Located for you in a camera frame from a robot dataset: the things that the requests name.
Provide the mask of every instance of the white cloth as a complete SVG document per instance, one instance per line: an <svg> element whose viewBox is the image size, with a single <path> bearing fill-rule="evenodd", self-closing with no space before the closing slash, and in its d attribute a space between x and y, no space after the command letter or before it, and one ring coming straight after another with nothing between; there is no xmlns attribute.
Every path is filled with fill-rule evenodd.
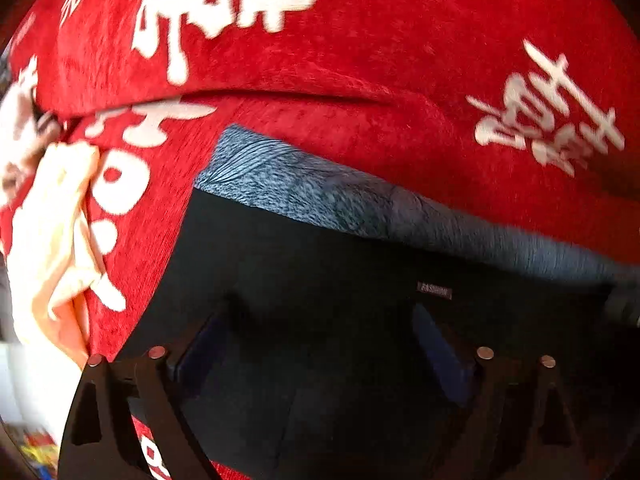
<svg viewBox="0 0 640 480"><path fill-rule="evenodd" d="M28 79L14 83L0 104L0 207L15 197L46 147L60 136L51 114L36 122L32 84Z"/></svg>
<svg viewBox="0 0 640 480"><path fill-rule="evenodd" d="M44 335L79 367L87 359L84 291L102 277L82 204L100 152L86 142L52 144L14 215L7 270L14 329L25 342Z"/></svg>

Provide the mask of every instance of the small metal label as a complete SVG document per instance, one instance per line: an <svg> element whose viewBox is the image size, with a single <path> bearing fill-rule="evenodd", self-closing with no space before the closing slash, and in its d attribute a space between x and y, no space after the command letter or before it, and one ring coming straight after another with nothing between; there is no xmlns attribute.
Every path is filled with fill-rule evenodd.
<svg viewBox="0 0 640 480"><path fill-rule="evenodd" d="M418 282L417 290L423 294L433 294L435 296L445 298L446 300L451 300L453 297L453 290L450 288L447 288L446 286L432 285L431 283Z"/></svg>

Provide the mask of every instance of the metal screw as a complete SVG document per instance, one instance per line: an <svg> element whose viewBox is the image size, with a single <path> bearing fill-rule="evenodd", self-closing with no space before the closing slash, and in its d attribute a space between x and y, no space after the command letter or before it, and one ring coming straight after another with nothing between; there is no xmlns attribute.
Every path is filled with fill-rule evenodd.
<svg viewBox="0 0 640 480"><path fill-rule="evenodd" d="M149 357L152 359L160 359L166 355L166 349L163 346L154 346L149 350Z"/></svg>
<svg viewBox="0 0 640 480"><path fill-rule="evenodd" d="M478 350L476 350L478 357L484 359L485 361L490 361L494 358L495 353L488 346L481 346Z"/></svg>
<svg viewBox="0 0 640 480"><path fill-rule="evenodd" d="M97 365L99 365L102 361L103 361L104 357L101 356L100 354L93 354L91 357L89 357L89 359L87 360L87 364L91 367L94 368Z"/></svg>
<svg viewBox="0 0 640 480"><path fill-rule="evenodd" d="M540 358L540 362L542 363L543 367L545 367L545 368L555 368L556 367L556 360L553 359L550 355L543 355Z"/></svg>

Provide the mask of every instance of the black fabric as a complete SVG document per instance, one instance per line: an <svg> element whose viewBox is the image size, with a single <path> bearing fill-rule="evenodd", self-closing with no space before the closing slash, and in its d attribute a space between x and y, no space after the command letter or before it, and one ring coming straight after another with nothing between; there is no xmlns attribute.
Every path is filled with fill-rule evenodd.
<svg viewBox="0 0 640 480"><path fill-rule="evenodd" d="M421 294L418 282L450 288L452 299ZM532 362L553 355L579 393L572 403L583 422L624 389L600 370L618 373L620 362L606 362L613 338L631 344L600 323L606 293L194 190L158 290L118 357L175 340L229 298L225 355L182 407L210 459L255 480L424 480L458 408L414 341L412 304L470 345ZM136 406L134 414L145 420Z"/></svg>

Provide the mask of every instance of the gray knit fabric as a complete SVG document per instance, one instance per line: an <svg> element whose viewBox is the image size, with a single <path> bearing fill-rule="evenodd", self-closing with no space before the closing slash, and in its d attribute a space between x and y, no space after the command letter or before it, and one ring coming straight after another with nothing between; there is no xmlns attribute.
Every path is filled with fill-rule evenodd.
<svg viewBox="0 0 640 480"><path fill-rule="evenodd" d="M11 69L9 69L9 49L11 43L0 56L0 101L11 85Z"/></svg>
<svg viewBox="0 0 640 480"><path fill-rule="evenodd" d="M491 224L235 125L220 137L194 187L316 226L528 276L597 284L640 275L593 251Z"/></svg>

